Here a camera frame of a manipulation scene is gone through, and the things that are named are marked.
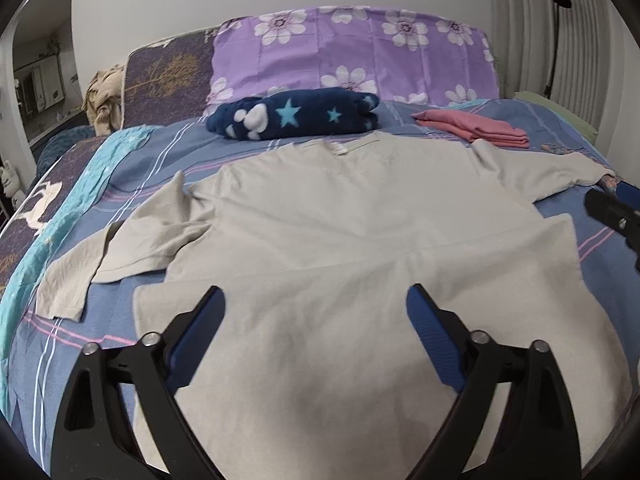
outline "clothing tag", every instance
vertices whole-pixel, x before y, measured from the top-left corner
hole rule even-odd
[[[349,153],[349,149],[340,142],[329,142],[329,149],[334,155],[344,155],[345,153]]]

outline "pink towel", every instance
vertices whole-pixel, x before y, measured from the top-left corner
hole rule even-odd
[[[425,110],[412,114],[420,126],[430,126],[457,135],[467,142],[484,139],[504,148],[528,148],[529,137],[520,128],[460,110]]]

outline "navy star blanket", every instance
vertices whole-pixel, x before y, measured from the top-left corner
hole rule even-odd
[[[238,140],[362,134],[378,127],[375,94],[346,88],[290,90],[220,105],[207,130]]]

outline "purple pillowcase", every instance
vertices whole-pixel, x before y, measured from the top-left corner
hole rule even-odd
[[[205,115],[251,95],[341,86],[446,106],[497,98],[484,32],[409,10],[316,7],[227,22],[214,41]]]

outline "bed sheet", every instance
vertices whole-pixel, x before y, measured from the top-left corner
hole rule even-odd
[[[51,220],[42,222],[39,217],[57,198],[62,185],[52,184],[49,180],[43,181],[34,193],[39,199],[33,209],[17,214],[22,215],[29,227],[35,230],[35,240],[15,267],[0,300],[0,410],[4,415],[10,416],[6,378],[12,336],[23,314],[21,306],[33,298],[48,261],[55,256],[71,227],[101,195],[112,168],[127,153],[141,146],[153,129],[153,126],[139,126],[121,130],[105,141]]]
[[[481,100],[462,103],[459,108],[523,128],[531,138],[534,151],[578,151],[605,163],[571,126],[546,108],[517,100]],[[385,102],[376,112],[381,129],[390,133],[460,141],[451,134],[417,126],[410,114],[419,109],[424,107]],[[213,136],[205,129],[202,118],[158,128],[142,148],[129,153],[116,168],[100,200],[76,223],[56,256],[109,222],[125,219],[177,170],[183,170],[186,182],[191,183],[216,173],[223,164],[233,160],[308,138],[239,142]],[[587,189],[573,187],[536,206],[545,217],[568,212],[574,218],[587,286],[608,313],[630,370],[635,370],[640,356],[640,312],[636,309],[640,277],[634,270],[635,255],[621,236],[588,218],[582,205]],[[11,348],[10,421],[44,469],[49,468],[58,406],[79,349],[88,341],[100,342],[105,347],[132,344],[136,339],[131,312],[133,290],[139,285],[161,282],[163,277],[162,271],[150,272],[118,283],[92,285],[79,323],[44,320],[33,314],[33,302],[28,306]],[[133,392],[130,388],[124,389],[124,396],[131,414]]]
[[[40,186],[43,182],[50,182],[52,184],[60,184],[60,189],[56,196],[42,209],[38,220],[41,222],[51,220],[76,183],[84,167],[106,139],[107,137],[92,137],[91,139],[81,140],[68,150],[58,163],[52,166],[40,179],[40,182],[33,187],[16,214],[2,229],[0,234],[0,295],[4,292],[4,288],[15,267],[34,240],[35,230],[27,224],[20,214],[33,211],[36,202],[40,199],[38,196]]]

